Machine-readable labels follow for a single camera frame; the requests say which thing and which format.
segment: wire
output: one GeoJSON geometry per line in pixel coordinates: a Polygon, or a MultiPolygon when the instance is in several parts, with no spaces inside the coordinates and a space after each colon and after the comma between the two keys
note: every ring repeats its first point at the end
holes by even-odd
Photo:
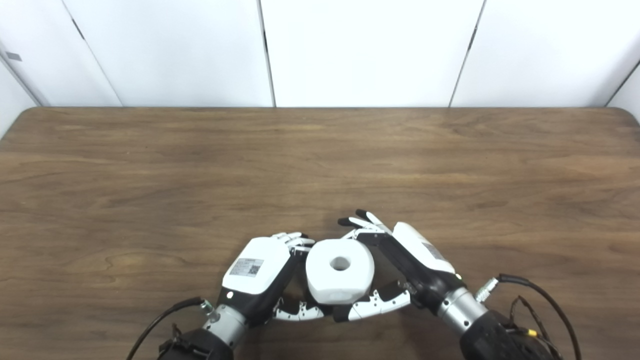
{"type": "Polygon", "coordinates": [[[571,338],[571,343],[573,345],[575,360],[582,360],[582,352],[580,351],[580,344],[578,343],[578,337],[576,337],[575,335],[573,326],[571,325],[571,322],[569,321],[569,319],[566,317],[564,311],[560,308],[560,305],[558,305],[558,303],[554,300],[554,298],[551,297],[551,295],[549,295],[549,293],[547,293],[543,288],[539,287],[538,285],[534,284],[528,279],[525,279],[524,277],[500,274],[496,279],[499,282],[510,282],[512,284],[527,286],[529,288],[532,288],[533,290],[536,290],[540,295],[542,295],[549,302],[549,304],[551,304],[554,310],[556,310],[556,313],[558,313],[558,316],[560,316],[560,319],[563,321],[564,326],[566,326],[566,330],[569,332],[569,337],[571,338]]]}
{"type": "Polygon", "coordinates": [[[549,336],[549,333],[547,332],[545,326],[542,324],[542,319],[540,318],[540,316],[538,316],[538,313],[533,309],[533,306],[531,306],[527,299],[518,295],[518,297],[511,303],[511,311],[509,312],[509,324],[511,326],[515,326],[515,309],[518,302],[521,302],[522,305],[529,309],[531,317],[533,317],[533,320],[535,320],[541,332],[538,337],[541,341],[544,341],[547,344],[547,346],[549,347],[549,351],[551,352],[551,355],[554,357],[554,359],[562,359],[562,355],[557,351],[556,346],[551,343],[551,337],[549,336]]]}
{"type": "Polygon", "coordinates": [[[526,329],[524,327],[520,327],[517,329],[507,329],[507,332],[510,333],[515,333],[515,334],[521,334],[524,336],[530,336],[532,338],[536,338],[539,341],[542,341],[544,344],[546,344],[549,348],[553,349],[553,351],[555,351],[557,353],[557,357],[554,356],[554,359],[560,359],[562,360],[563,357],[560,354],[560,350],[558,350],[558,348],[549,340],[542,338],[541,334],[538,334],[537,331],[535,330],[531,330],[531,329],[526,329]]]}
{"type": "Polygon", "coordinates": [[[193,297],[191,299],[180,301],[180,302],[176,303],[175,305],[173,305],[172,307],[170,307],[167,310],[165,310],[163,313],[161,313],[154,321],[152,321],[149,324],[149,326],[147,326],[147,328],[142,332],[142,334],[140,334],[140,337],[138,338],[138,340],[136,340],[135,344],[133,344],[133,347],[131,348],[131,351],[129,351],[129,355],[127,356],[127,360],[133,359],[133,356],[136,355],[136,351],[138,351],[138,348],[140,347],[140,344],[142,344],[142,341],[145,341],[145,338],[147,337],[147,335],[149,335],[151,330],[153,330],[154,327],[156,327],[156,325],[159,324],[164,318],[166,318],[170,314],[172,314],[172,313],[174,313],[174,312],[176,312],[176,311],[178,311],[180,309],[184,309],[185,307],[189,307],[189,306],[199,306],[203,302],[204,302],[204,300],[202,300],[202,298],[193,297]]]}

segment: wooden table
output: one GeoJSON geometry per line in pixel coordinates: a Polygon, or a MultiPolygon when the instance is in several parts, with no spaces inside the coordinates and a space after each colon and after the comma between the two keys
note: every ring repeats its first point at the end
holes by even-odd
{"type": "MultiPolygon", "coordinates": [[[[473,290],[499,272],[537,282],[585,359],[635,359],[639,142],[628,113],[600,108],[29,110],[0,142],[0,359],[123,359],[174,302],[215,299],[250,238],[340,236],[356,208],[413,224],[473,290]]],[[[374,256],[376,283],[399,276],[374,256]]],[[[572,359],[537,294],[504,285],[488,305],[507,313],[518,294],[572,359]]],[[[139,359],[172,321],[202,317],[168,319],[139,359]]],[[[271,322],[236,357],[461,359],[415,308],[271,322]]]]}

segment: label sticker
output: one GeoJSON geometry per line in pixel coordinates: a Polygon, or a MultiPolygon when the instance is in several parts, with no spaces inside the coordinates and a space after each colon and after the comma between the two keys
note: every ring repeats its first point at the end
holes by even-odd
{"type": "Polygon", "coordinates": [[[438,251],[438,249],[436,249],[435,246],[433,246],[430,243],[422,243],[424,245],[425,248],[427,248],[427,250],[429,250],[429,252],[431,253],[431,255],[436,258],[436,260],[445,260],[444,256],[442,256],[442,254],[440,253],[440,251],[438,251]]]}
{"type": "Polygon", "coordinates": [[[238,259],[229,275],[255,277],[263,262],[264,260],[262,259],[238,259]]]}

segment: white cylindrical object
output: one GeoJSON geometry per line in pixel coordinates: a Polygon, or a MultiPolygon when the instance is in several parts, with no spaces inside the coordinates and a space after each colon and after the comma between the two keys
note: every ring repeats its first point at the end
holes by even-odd
{"type": "Polygon", "coordinates": [[[317,242],[307,256],[309,291],[320,304],[352,304],[368,294],[373,280],[371,252],[357,240],[317,242]]]}

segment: gray metal connector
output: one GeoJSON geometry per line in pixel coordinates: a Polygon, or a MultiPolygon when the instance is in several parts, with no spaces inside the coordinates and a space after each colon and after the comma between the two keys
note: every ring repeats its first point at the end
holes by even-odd
{"type": "Polygon", "coordinates": [[[204,300],[200,305],[200,308],[204,310],[205,314],[209,318],[211,323],[217,322],[220,320],[220,314],[213,308],[213,305],[207,300],[204,300]]]}
{"type": "Polygon", "coordinates": [[[489,298],[489,295],[491,295],[491,292],[493,291],[493,289],[495,289],[496,286],[498,286],[498,279],[492,277],[491,279],[489,279],[489,281],[486,282],[486,284],[483,285],[482,288],[478,289],[478,292],[476,293],[476,301],[480,304],[485,302],[485,300],[489,298]]]}

